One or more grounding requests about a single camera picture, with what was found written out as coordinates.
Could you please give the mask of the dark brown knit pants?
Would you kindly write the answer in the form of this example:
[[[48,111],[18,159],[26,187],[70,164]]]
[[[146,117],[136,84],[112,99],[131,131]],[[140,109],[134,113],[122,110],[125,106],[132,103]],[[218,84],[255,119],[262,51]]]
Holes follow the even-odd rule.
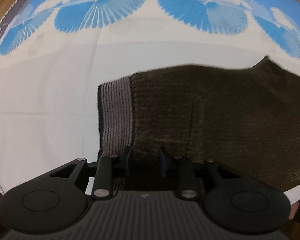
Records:
[[[211,159],[281,191],[300,185],[300,77],[267,57],[251,68],[182,65],[98,87],[100,155],[160,147]]]

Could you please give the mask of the blue white patterned bedsheet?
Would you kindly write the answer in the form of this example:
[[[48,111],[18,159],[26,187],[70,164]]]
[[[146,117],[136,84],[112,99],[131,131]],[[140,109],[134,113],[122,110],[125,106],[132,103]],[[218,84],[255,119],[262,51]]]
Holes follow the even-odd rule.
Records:
[[[297,0],[16,0],[0,21],[0,192],[96,158],[101,83],[264,55],[300,74]]]

